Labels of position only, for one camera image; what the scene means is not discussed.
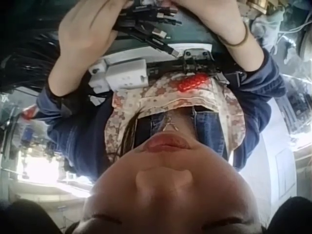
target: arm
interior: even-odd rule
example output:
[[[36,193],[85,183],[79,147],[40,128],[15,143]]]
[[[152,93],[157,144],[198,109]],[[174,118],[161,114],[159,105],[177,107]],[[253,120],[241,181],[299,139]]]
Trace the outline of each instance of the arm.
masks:
[[[264,52],[260,69],[249,73],[241,80],[239,87],[231,88],[244,111],[246,136],[243,143],[234,151],[234,167],[242,169],[260,140],[260,134],[271,118],[271,98],[282,97],[286,93],[283,78],[277,64],[269,52]]]
[[[260,68],[264,54],[255,38],[246,31],[236,0],[172,0],[199,17],[228,48],[233,59],[245,71]]]
[[[80,1],[59,27],[61,55],[37,100],[39,119],[48,136],[78,173],[97,178],[109,165],[103,145],[111,100],[100,108],[89,105],[76,89],[88,67],[105,54],[117,33],[112,31],[127,0]]]
[[[109,49],[117,36],[112,28],[127,2],[82,0],[67,13],[58,30],[61,55],[49,76],[54,95],[75,91],[88,68]]]

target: hand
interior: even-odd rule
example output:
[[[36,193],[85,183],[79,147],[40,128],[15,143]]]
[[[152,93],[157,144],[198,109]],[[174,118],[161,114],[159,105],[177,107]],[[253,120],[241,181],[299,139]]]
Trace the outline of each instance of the hand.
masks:
[[[117,36],[112,28],[128,0],[81,0],[62,20],[58,36],[59,62],[86,71],[105,54]]]
[[[164,0],[163,5],[175,3],[197,15],[213,32],[229,44],[239,44],[246,29],[236,0]]]

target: forearm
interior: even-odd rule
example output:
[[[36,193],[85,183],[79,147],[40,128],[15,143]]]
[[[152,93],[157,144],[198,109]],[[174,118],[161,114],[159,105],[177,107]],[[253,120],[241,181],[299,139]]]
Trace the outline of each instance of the forearm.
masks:
[[[79,67],[71,67],[60,57],[48,79],[51,92],[57,97],[72,93],[79,87],[85,71]]]
[[[246,27],[240,17],[234,19],[231,26],[232,29],[220,29],[216,32],[223,39],[221,42],[227,47],[237,64],[246,72],[258,70],[264,61],[262,48],[253,35],[246,32]],[[243,42],[247,33],[249,33],[248,38]]]

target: red object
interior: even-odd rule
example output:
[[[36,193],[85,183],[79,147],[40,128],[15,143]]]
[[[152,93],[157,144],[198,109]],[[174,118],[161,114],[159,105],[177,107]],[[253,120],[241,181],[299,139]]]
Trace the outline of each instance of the red object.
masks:
[[[25,120],[31,120],[35,116],[36,112],[37,112],[37,106],[33,105],[23,110],[23,112],[21,113],[21,117]]]
[[[181,83],[178,85],[178,90],[184,93],[191,89],[197,88],[201,84],[205,83],[208,78],[209,76],[204,73],[188,77],[187,79],[181,81]]]

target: jacket sleeve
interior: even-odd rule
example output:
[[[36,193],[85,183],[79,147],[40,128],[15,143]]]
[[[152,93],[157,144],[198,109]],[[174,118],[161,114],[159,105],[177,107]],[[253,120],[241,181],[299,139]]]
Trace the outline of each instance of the jacket sleeve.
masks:
[[[45,87],[37,99],[37,119],[48,125],[47,134],[56,144],[56,151],[69,160],[79,175],[95,180],[102,171],[100,165],[105,164],[99,163],[101,158],[93,150],[94,139],[98,138],[93,134],[98,109],[82,98],[75,93],[56,97]]]
[[[248,74],[231,87],[245,114],[246,136],[234,151],[234,167],[241,170],[257,144],[260,133],[268,125],[271,108],[267,103],[271,98],[282,97],[286,87],[279,69],[269,52],[264,50],[265,59],[261,68]]]

